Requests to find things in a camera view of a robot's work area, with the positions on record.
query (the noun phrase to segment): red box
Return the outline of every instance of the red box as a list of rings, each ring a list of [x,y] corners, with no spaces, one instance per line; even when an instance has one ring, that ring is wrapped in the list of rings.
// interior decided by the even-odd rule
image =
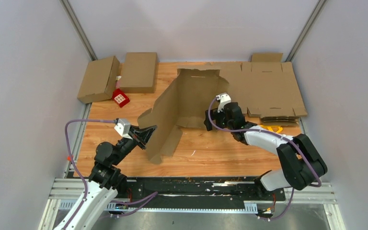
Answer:
[[[121,108],[130,102],[130,99],[120,89],[116,89],[114,91],[112,94],[112,100],[114,100]]]

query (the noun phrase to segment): yellow object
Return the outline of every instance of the yellow object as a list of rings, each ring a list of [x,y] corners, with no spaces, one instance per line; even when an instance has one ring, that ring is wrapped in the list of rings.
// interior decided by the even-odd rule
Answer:
[[[261,127],[265,128],[269,131],[272,131],[272,132],[274,132],[273,128],[276,128],[277,130],[276,130],[275,133],[280,133],[281,131],[283,131],[283,127],[281,127],[281,126],[261,126]]]

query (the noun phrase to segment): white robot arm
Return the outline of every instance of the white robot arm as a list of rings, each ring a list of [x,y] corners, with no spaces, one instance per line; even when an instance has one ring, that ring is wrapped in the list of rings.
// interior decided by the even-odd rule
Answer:
[[[228,94],[217,95],[217,100],[218,108],[211,109],[212,102],[210,108],[205,111],[204,124],[208,131],[212,130],[213,126],[230,131],[235,140],[261,147],[280,159],[282,169],[268,171],[255,180],[261,193],[285,187],[302,190],[317,180],[316,175],[321,177],[327,172],[326,164],[308,136],[300,134],[293,137],[270,132],[255,123],[247,122],[238,103],[231,102]],[[298,157],[299,151],[306,159]]]
[[[109,202],[126,191],[127,178],[114,167],[136,146],[146,148],[146,143],[156,126],[140,129],[126,119],[117,119],[115,130],[122,136],[116,145],[102,142],[96,148],[95,165],[75,205],[54,230],[90,230]]]

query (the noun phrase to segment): cardboard box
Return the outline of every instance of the cardboard box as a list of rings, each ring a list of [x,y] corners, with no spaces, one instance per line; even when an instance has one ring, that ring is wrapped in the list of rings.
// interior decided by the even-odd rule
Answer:
[[[146,145],[149,161],[160,164],[161,155],[174,154],[182,135],[179,127],[205,128],[205,109],[227,88],[228,82],[213,66],[178,69],[177,78],[158,97],[153,108],[138,118],[140,127],[157,125]]]
[[[120,89],[125,93],[154,93],[157,63],[157,53],[127,53]]]
[[[222,92],[264,125],[298,125],[297,119],[307,112],[292,65],[281,63],[281,57],[263,53],[253,54],[251,62],[178,67],[177,78],[138,118],[140,127],[158,126],[146,145],[148,159],[158,164],[161,155],[172,156],[182,135],[180,127],[205,129],[205,110]]]
[[[112,98],[118,68],[119,61],[115,56],[88,63],[78,100],[87,104]]]

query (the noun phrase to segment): wooden table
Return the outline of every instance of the wooden table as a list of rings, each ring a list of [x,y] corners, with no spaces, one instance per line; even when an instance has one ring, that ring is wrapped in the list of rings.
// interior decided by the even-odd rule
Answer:
[[[154,101],[177,76],[177,66],[194,64],[204,62],[160,63],[155,93],[128,94],[131,101],[123,108],[110,100],[92,103],[89,118],[127,118],[131,124],[137,125],[137,117],[153,107]],[[248,120],[259,123],[257,118]],[[277,156],[259,147],[237,142],[228,132],[189,128],[182,128],[182,131],[183,136],[174,155],[163,156],[160,165],[150,163],[146,152],[135,148],[117,167],[126,176],[252,176],[280,168]],[[282,133],[295,136],[301,130],[299,127],[284,127]],[[91,173],[98,144],[103,141],[115,144],[120,138],[112,124],[88,123],[77,162],[82,175]]]

